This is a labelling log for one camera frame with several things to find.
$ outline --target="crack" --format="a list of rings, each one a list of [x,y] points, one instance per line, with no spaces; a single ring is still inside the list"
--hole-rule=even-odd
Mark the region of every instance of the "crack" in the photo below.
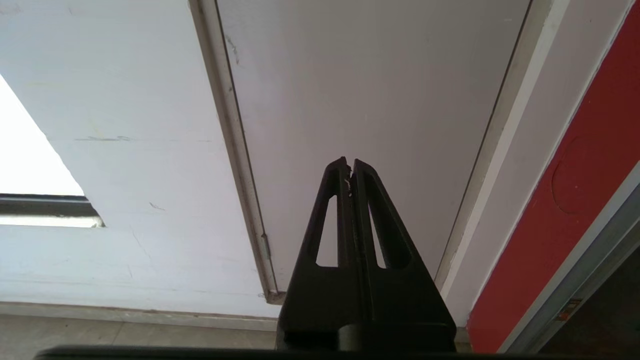
[[[240,58],[238,57],[238,49],[234,45],[233,41],[231,41],[231,38],[229,37],[229,35],[225,35],[225,39],[229,43],[229,46],[231,47],[231,51],[234,53],[234,57],[236,58],[236,65],[240,65]]]
[[[142,250],[145,253],[145,255],[147,255],[147,257],[149,258],[149,261],[153,261],[151,259],[151,255],[149,255],[149,253],[145,250],[144,246],[142,246],[142,244],[140,243],[140,240],[136,236],[136,232],[133,231],[133,228],[131,226],[129,228],[131,229],[131,234],[133,235],[133,238],[136,239],[136,242],[138,243],[138,246],[140,247],[140,250]]]

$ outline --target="white wall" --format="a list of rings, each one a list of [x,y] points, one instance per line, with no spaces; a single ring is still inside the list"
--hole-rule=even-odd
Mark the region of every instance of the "white wall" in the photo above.
[[[0,73],[106,223],[0,226],[0,301],[276,316],[187,1],[0,10]]]
[[[279,289],[340,156],[376,168],[435,275],[527,4],[219,2]]]

